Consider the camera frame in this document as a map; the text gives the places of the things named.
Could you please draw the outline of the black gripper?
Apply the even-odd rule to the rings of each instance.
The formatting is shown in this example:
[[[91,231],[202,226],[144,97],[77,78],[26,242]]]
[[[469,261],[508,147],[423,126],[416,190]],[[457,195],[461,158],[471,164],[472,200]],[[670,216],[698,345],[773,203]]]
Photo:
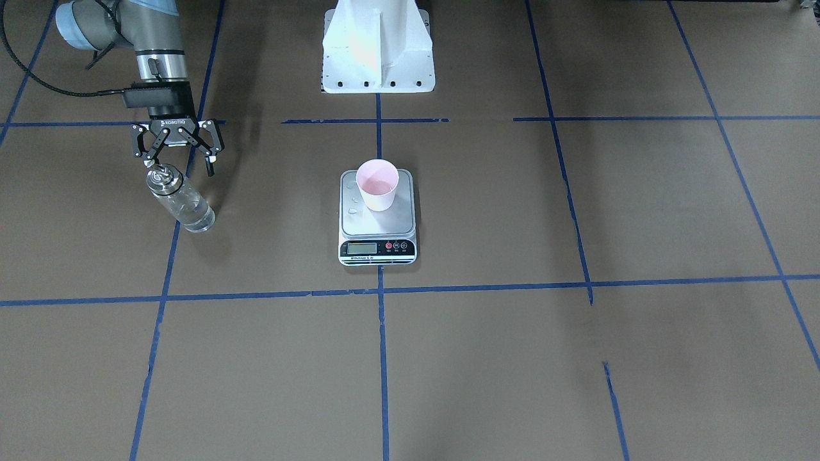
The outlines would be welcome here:
[[[131,125],[131,152],[152,168],[167,140],[183,139],[205,159],[207,176],[216,175],[215,163],[224,149],[216,119],[199,121],[188,81],[133,83],[122,94],[127,108],[146,108],[149,125]]]

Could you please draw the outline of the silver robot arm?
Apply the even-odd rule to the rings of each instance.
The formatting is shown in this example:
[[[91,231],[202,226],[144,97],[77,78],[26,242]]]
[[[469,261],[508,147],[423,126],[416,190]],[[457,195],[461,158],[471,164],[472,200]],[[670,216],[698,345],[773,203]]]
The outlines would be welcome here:
[[[132,155],[150,167],[164,148],[190,146],[214,175],[222,134],[216,120],[195,110],[176,2],[70,1],[55,21],[64,41],[93,51],[95,61],[112,49],[134,52],[140,78],[117,95],[127,108],[146,109],[149,121],[131,126]]]

